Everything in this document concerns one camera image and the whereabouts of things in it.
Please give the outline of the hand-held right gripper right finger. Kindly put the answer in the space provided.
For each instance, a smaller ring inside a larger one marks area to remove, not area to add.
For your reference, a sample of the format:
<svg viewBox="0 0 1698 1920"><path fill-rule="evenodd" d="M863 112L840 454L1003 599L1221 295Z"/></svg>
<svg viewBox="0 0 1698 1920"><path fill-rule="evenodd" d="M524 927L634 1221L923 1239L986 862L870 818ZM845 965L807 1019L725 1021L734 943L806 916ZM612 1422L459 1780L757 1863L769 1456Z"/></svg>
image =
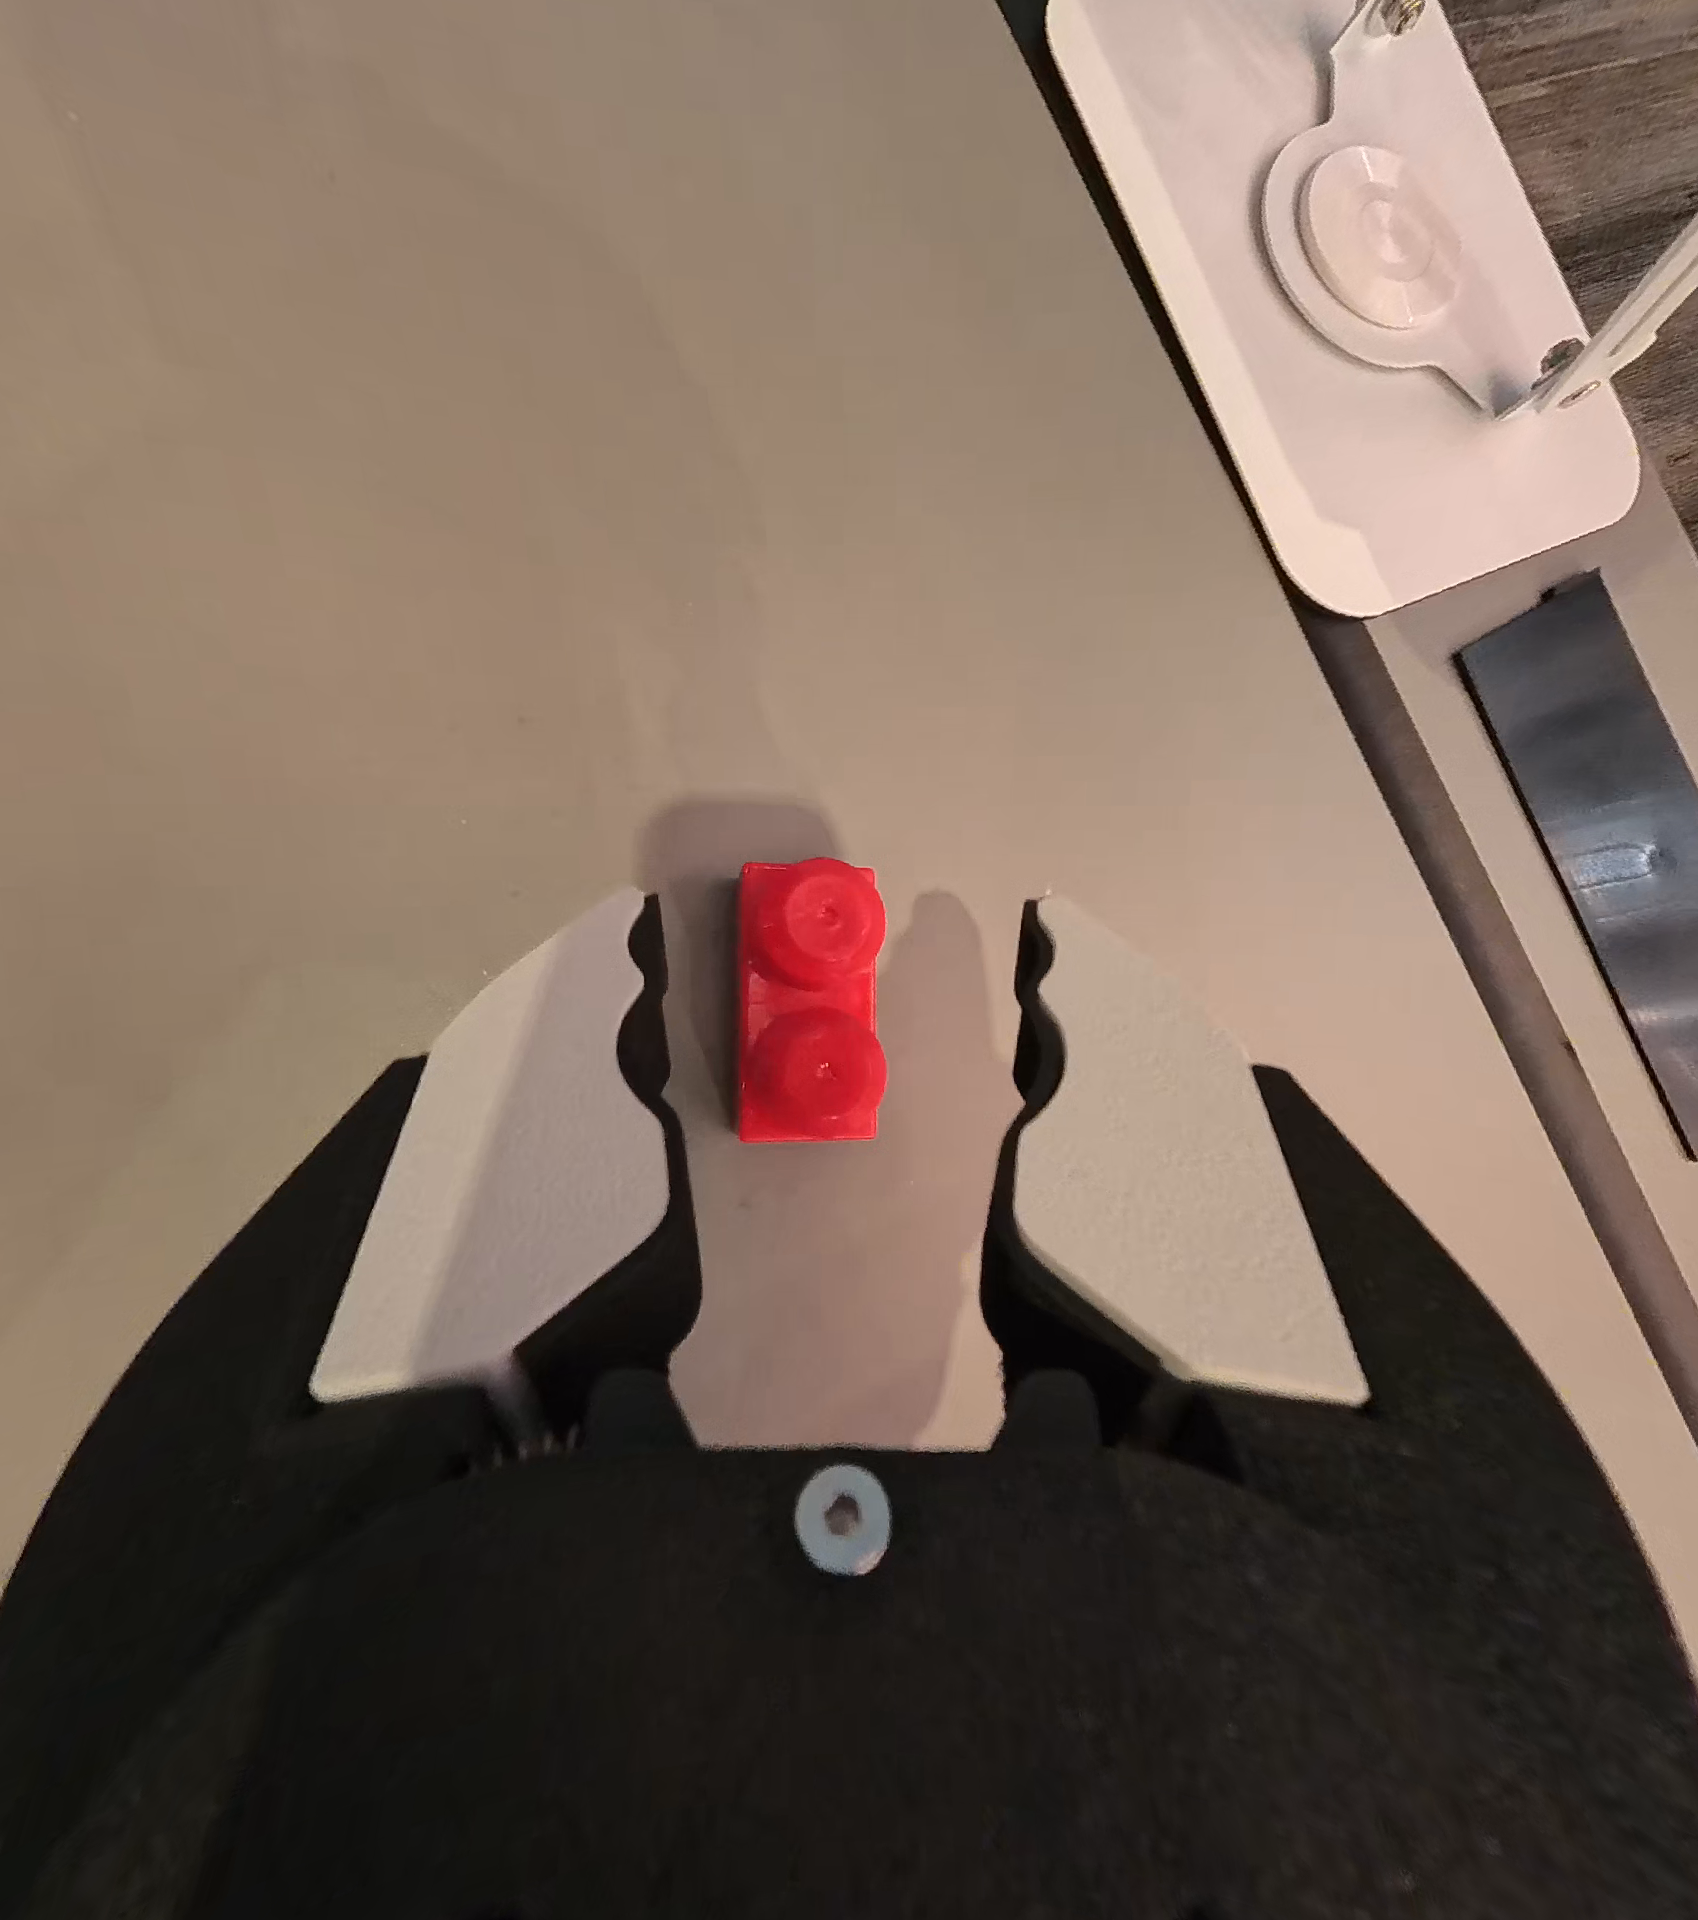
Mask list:
<svg viewBox="0 0 1698 1920"><path fill-rule="evenodd" d="M1313 1221L1247 1056L1071 896L1019 931L1019 1121L980 1318L1003 1377L1082 1372L1102 1407L1157 1377L1362 1407Z"/></svg>

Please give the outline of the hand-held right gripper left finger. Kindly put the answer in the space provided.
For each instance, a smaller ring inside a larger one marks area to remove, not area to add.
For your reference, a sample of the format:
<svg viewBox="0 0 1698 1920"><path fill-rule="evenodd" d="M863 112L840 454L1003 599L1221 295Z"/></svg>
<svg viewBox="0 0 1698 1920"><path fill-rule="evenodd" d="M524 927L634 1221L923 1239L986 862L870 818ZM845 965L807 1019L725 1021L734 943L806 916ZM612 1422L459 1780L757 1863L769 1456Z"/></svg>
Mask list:
<svg viewBox="0 0 1698 1920"><path fill-rule="evenodd" d="M432 1042L310 1399L488 1385L574 1422L705 1306L660 905L612 891Z"/></svg>

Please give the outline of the red two-stud toy brick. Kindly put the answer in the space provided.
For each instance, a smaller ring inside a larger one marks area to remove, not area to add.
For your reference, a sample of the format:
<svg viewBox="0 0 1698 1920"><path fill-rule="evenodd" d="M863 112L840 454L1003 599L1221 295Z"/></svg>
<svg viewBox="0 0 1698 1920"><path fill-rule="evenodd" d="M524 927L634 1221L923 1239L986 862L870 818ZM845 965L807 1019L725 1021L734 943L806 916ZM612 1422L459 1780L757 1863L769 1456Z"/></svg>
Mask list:
<svg viewBox="0 0 1698 1920"><path fill-rule="evenodd" d="M873 869L749 862L734 916L734 1133L749 1143L883 1138L883 943Z"/></svg>

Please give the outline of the grey desk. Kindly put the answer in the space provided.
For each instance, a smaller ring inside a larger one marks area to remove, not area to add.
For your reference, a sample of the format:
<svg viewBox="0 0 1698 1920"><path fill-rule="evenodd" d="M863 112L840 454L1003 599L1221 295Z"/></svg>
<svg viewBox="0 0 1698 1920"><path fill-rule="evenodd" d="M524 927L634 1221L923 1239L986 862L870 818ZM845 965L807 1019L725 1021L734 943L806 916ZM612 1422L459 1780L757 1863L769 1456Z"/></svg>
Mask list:
<svg viewBox="0 0 1698 1920"><path fill-rule="evenodd" d="M883 1138L734 1133L749 862ZM0 5L0 1586L392 1060L667 896L718 1445L968 1445L1021 896L1505 1298L1698 1619L1698 1445L996 5Z"/></svg>

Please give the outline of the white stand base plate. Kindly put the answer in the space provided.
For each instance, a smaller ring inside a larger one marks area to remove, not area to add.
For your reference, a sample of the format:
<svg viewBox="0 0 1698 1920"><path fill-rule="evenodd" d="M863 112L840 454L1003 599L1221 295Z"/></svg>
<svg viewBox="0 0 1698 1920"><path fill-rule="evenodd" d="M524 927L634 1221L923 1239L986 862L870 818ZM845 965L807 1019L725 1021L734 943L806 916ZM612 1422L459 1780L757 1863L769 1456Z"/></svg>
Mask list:
<svg viewBox="0 0 1698 1920"><path fill-rule="evenodd" d="M1618 402L1527 402L1584 312L1445 5L1091 0L1048 46L1290 592L1381 622L1637 511Z"/></svg>

